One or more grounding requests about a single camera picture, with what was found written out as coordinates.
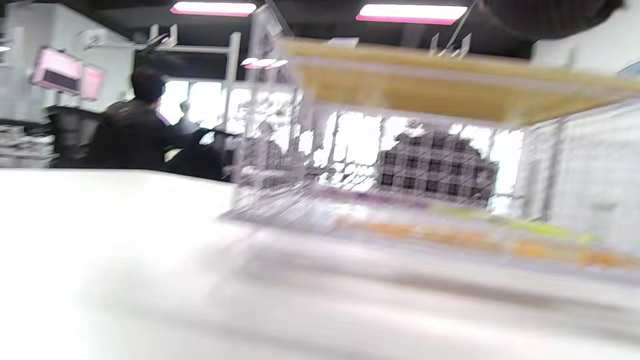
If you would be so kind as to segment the person's left hand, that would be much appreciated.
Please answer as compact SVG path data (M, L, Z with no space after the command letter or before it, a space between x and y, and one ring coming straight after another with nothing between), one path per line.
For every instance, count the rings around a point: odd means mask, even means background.
M480 0L499 27L533 40L557 40L606 22L624 0Z

